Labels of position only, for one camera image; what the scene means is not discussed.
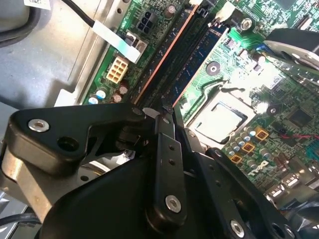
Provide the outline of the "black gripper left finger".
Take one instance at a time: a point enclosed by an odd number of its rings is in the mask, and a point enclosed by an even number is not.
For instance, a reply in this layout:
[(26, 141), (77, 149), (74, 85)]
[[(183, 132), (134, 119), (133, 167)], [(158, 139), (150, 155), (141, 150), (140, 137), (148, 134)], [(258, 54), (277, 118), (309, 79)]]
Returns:
[(129, 103), (21, 110), (9, 118), (1, 157), (3, 173), (42, 224), (60, 198), (137, 159), (155, 165), (149, 225), (166, 234), (186, 221), (181, 146), (171, 114), (152, 118)]

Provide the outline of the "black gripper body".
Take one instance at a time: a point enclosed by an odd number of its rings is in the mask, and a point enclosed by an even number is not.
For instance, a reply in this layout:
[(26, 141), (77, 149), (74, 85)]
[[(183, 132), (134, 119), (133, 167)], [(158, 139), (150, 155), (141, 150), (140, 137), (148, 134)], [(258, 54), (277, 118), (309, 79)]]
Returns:
[(223, 239), (219, 219), (203, 201), (198, 180), (184, 173), (187, 219), (161, 234), (148, 223), (146, 208), (154, 191), (155, 165), (137, 159), (69, 192), (51, 208), (42, 239)]

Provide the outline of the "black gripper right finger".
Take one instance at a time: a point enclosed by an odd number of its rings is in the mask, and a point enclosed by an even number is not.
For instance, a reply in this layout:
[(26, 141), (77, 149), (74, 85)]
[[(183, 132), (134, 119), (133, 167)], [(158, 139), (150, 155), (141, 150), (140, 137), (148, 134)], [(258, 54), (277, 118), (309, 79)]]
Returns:
[(293, 239), (285, 217), (218, 148), (204, 150), (173, 110), (193, 215), (211, 239)]

